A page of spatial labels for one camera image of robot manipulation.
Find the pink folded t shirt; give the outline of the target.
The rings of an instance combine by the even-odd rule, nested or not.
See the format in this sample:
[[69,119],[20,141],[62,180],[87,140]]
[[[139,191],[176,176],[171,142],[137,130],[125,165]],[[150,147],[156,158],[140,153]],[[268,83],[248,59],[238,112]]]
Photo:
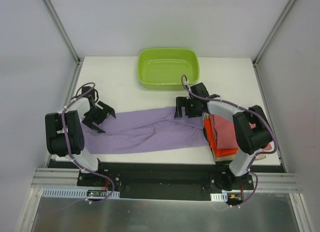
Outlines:
[[237,149],[234,124],[218,115],[210,115],[211,127],[217,149]]

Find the green plastic basin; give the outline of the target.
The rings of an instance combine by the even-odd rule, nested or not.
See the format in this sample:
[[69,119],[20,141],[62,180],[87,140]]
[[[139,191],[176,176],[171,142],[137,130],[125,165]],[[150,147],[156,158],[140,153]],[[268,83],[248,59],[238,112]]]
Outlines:
[[181,76],[194,84],[200,77],[198,57],[186,48],[152,48],[138,57],[137,76],[140,83],[152,90],[180,90]]

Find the right aluminium frame post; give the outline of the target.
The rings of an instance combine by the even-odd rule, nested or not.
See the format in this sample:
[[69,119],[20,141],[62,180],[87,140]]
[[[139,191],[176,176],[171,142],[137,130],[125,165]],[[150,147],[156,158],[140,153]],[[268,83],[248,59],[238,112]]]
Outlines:
[[270,30],[267,38],[265,39],[262,47],[260,48],[259,52],[257,53],[255,58],[253,59],[252,64],[253,64],[254,67],[256,67],[258,65],[258,63],[260,62],[260,60],[262,59],[263,55],[267,51],[268,47],[272,43],[272,41],[275,38],[277,32],[281,28],[282,24],[285,22],[287,16],[291,12],[291,10],[293,9],[293,7],[295,6],[297,1],[298,0],[288,0],[287,1],[285,7],[281,11],[281,13],[280,13],[279,17],[277,18],[275,24],[273,25],[273,27]]

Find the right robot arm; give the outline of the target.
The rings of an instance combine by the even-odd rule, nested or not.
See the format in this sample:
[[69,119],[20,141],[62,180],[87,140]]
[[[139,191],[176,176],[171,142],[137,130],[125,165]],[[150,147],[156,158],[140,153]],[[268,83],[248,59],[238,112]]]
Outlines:
[[174,118],[186,115],[189,118],[200,117],[207,113],[218,115],[233,123],[238,150],[228,169],[215,180],[215,185],[227,191],[237,189],[250,172],[257,155],[263,154],[268,144],[277,143],[263,109],[259,105],[245,108],[218,95],[210,95],[203,83],[189,86],[182,81],[187,97],[176,97]]

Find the aluminium frame post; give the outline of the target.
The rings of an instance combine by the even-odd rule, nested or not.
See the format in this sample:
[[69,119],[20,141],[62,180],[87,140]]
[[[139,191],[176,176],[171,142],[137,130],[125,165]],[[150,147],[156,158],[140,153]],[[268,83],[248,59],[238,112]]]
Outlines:
[[81,63],[81,58],[78,55],[78,53],[75,50],[74,45],[71,42],[70,37],[68,36],[60,18],[59,15],[56,11],[56,9],[54,8],[54,5],[52,3],[51,0],[41,0],[45,9],[47,10],[57,32],[59,33],[62,41],[64,42],[67,50],[69,51],[71,57],[73,58],[73,60],[76,62],[76,64],[80,64]]
[[275,38],[277,32],[281,28],[282,24],[285,22],[287,16],[291,12],[291,10],[293,9],[293,7],[295,6],[297,1],[298,0],[288,0],[287,1],[285,7],[281,11],[281,13],[280,13],[279,17],[277,18],[275,24],[273,25],[273,27],[270,30],[267,38],[265,39],[262,47],[260,48],[259,52],[257,53],[255,58],[253,59],[252,64],[253,64],[254,67],[256,67],[258,65],[258,63],[260,62],[260,60],[262,59],[263,55],[267,51],[268,47],[272,43],[272,41]]

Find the left aluminium frame post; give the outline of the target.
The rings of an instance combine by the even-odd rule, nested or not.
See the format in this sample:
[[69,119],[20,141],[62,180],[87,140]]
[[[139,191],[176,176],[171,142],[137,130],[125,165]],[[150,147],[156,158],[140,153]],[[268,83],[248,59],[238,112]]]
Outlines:
[[47,10],[57,32],[59,33],[62,41],[64,42],[67,50],[69,51],[71,57],[73,58],[73,60],[76,62],[76,64],[80,64],[81,63],[81,58],[78,55],[78,53],[75,50],[74,45],[71,42],[70,37],[68,36],[60,18],[59,15],[56,11],[56,9],[54,8],[54,5],[52,3],[51,0],[41,0],[45,9]]

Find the purple t shirt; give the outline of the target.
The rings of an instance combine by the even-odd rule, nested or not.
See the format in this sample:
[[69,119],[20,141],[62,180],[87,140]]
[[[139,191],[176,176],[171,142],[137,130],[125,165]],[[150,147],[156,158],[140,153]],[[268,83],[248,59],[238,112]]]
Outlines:
[[100,125],[102,133],[83,125],[85,147],[91,154],[129,154],[208,145],[201,117],[174,114],[174,107],[118,113]]

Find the controller board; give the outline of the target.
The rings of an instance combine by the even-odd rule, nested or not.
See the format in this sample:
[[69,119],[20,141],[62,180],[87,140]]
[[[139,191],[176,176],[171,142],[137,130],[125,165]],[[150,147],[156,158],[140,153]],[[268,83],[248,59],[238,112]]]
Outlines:
[[223,212],[231,208],[240,208],[243,202],[244,198],[242,195],[227,192],[210,194],[210,205],[217,212]]
[[43,198],[69,199],[72,203],[101,201],[107,199],[119,199],[119,191],[84,188],[44,188]]

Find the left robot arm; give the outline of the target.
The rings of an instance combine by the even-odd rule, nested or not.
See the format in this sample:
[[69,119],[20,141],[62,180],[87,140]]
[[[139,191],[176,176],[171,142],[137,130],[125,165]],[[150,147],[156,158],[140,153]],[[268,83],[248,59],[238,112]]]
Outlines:
[[82,126],[103,134],[99,126],[110,116],[116,118],[114,108],[100,101],[94,82],[85,83],[62,110],[45,115],[47,150],[51,155],[65,157],[76,165],[94,186],[101,186],[106,175],[100,160],[85,147]]

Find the dark green folded t shirt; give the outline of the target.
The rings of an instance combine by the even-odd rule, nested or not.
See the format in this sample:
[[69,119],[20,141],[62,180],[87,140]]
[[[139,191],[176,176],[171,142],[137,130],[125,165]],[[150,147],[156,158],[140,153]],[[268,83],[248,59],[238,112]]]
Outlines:
[[209,148],[212,152],[215,164],[216,165],[230,164],[236,156],[235,154],[237,152],[237,149],[217,149],[213,132],[211,131],[209,132],[209,134],[207,134],[207,129],[204,128],[203,134],[209,144]]

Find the beige folded t shirt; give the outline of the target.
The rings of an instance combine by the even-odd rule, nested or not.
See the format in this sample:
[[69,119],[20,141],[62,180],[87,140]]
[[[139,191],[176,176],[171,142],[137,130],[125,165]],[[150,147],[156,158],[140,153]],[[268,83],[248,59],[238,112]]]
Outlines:
[[204,135],[209,143],[216,163],[229,163],[236,157],[238,143],[234,124],[218,115],[205,113]]

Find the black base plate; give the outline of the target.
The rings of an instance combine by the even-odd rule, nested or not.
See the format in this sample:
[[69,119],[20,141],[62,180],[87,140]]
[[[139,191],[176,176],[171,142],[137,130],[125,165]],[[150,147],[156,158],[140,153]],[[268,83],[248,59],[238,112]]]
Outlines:
[[155,164],[103,162],[102,173],[78,173],[77,186],[114,190],[121,198],[209,201],[210,194],[223,190],[252,190],[253,177],[235,177],[227,165]]

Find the right controller board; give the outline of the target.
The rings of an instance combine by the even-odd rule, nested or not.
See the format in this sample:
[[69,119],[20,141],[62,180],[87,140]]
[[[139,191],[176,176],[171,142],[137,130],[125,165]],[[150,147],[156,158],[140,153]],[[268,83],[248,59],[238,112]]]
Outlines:
[[210,194],[210,205],[217,212],[223,212],[231,208],[240,208],[243,202],[244,198],[242,195],[227,192]]

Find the left controller board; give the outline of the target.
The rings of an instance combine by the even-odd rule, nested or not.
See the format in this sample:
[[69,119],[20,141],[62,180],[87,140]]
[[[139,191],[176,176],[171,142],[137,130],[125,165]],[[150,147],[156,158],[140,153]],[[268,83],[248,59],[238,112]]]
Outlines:
[[72,203],[101,201],[107,199],[119,199],[119,191],[84,188],[44,188],[43,198],[69,199]]

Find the orange folded t shirt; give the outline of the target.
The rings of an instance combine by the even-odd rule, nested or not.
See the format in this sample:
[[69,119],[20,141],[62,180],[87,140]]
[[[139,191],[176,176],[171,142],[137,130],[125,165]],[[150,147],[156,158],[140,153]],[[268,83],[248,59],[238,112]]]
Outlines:
[[237,149],[218,149],[216,145],[216,138],[212,130],[211,121],[209,119],[205,119],[203,123],[204,123],[203,133],[207,142],[209,143],[209,148],[212,151],[215,162],[234,160],[238,150]]

